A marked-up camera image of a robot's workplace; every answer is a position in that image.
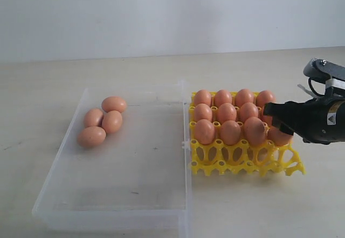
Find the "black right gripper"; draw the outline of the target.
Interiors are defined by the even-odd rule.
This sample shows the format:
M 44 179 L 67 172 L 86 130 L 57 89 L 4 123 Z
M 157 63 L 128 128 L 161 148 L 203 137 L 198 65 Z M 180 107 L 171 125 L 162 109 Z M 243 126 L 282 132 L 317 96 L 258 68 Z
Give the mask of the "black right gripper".
M 344 142 L 344 98 L 311 99 L 304 103 L 267 103 L 264 116 L 282 133 L 302 137 L 305 143 Z

